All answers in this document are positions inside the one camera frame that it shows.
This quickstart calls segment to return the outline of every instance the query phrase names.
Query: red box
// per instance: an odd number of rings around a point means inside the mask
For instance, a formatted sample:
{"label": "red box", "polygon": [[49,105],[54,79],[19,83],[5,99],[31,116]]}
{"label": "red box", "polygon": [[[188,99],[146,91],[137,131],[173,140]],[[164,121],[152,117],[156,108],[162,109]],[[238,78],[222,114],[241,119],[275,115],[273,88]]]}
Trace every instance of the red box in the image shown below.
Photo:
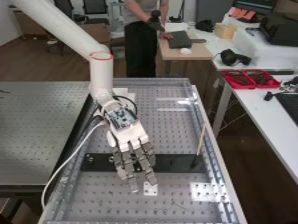
{"label": "red box", "polygon": [[273,76],[262,70],[246,70],[245,74],[254,81],[255,86],[259,89],[277,89],[281,86],[281,82],[278,82]]}
{"label": "red box", "polygon": [[255,89],[255,82],[250,79],[243,71],[222,71],[221,75],[233,89]]}

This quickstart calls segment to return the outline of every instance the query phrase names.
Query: white robotic arm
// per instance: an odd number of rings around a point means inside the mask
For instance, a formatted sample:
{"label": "white robotic arm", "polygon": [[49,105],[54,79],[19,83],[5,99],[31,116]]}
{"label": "white robotic arm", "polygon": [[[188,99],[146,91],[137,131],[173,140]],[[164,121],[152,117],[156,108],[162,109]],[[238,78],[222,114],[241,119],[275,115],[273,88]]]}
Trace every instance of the white robotic arm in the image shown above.
{"label": "white robotic arm", "polygon": [[102,106],[101,114],[109,121],[106,134],[113,148],[114,165],[120,178],[128,179],[133,192],[138,190],[133,160],[136,154],[150,184],[157,184],[152,166],[153,147],[136,114],[113,97],[113,56],[77,24],[54,7],[50,0],[12,0],[16,7],[90,62],[90,94]]}

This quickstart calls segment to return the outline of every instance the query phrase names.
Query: floor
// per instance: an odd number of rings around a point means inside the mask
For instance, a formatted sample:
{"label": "floor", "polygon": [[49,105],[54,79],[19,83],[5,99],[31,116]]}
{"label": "floor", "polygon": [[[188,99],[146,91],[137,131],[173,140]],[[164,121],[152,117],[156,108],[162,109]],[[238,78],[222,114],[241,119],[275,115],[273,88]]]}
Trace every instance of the floor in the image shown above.
{"label": "floor", "polygon": [[[162,74],[160,57],[157,65]],[[125,76],[122,60],[114,62],[114,76]],[[70,49],[64,56],[45,53],[44,42],[33,40],[19,40],[0,47],[0,81],[88,79],[88,63]],[[235,104],[225,121],[242,113],[242,107]],[[218,144],[249,223],[298,223],[298,187],[247,116],[222,130]],[[36,223],[37,217],[23,205],[13,224]]]}

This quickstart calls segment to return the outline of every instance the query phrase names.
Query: glass table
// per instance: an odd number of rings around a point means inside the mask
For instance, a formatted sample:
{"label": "glass table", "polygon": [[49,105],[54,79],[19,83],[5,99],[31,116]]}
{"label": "glass table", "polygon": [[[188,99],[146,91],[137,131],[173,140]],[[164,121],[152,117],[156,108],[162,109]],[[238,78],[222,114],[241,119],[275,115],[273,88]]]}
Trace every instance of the glass table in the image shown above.
{"label": "glass table", "polygon": [[[81,171],[88,154],[110,154],[102,127],[64,169],[40,224],[246,223],[201,99],[189,80],[116,79],[114,87],[136,93],[138,117],[154,152],[157,156],[174,156],[173,163],[181,171],[156,173],[158,187],[153,195],[146,194],[142,173],[137,173],[140,191],[130,193],[116,172]],[[193,172],[192,163],[182,163],[180,157],[194,157],[203,124],[202,168]]]}

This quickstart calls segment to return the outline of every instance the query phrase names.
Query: chair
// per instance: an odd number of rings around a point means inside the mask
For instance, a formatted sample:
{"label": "chair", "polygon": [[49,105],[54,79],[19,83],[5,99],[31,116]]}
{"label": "chair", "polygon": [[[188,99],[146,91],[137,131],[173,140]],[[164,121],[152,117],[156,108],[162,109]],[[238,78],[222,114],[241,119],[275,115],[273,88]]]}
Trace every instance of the chair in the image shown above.
{"label": "chair", "polygon": [[88,17],[88,15],[108,14],[106,1],[105,0],[84,0],[82,3],[84,3],[82,9],[84,9],[85,15],[86,15],[85,24],[105,23],[106,25],[109,25],[108,19],[105,19],[105,18],[90,19]]}
{"label": "chair", "polygon": [[72,5],[70,0],[54,0],[53,2],[54,2],[54,6],[72,19],[73,5]]}
{"label": "chair", "polygon": [[[73,15],[73,5],[70,0],[54,0],[54,6],[62,11],[62,13],[76,22],[81,23],[86,21],[86,16],[82,15]],[[64,55],[64,46],[65,44],[57,40],[57,38],[49,33],[48,33],[48,46],[47,46],[47,52],[49,53],[49,50],[52,47],[57,47],[57,51],[60,55]]]}

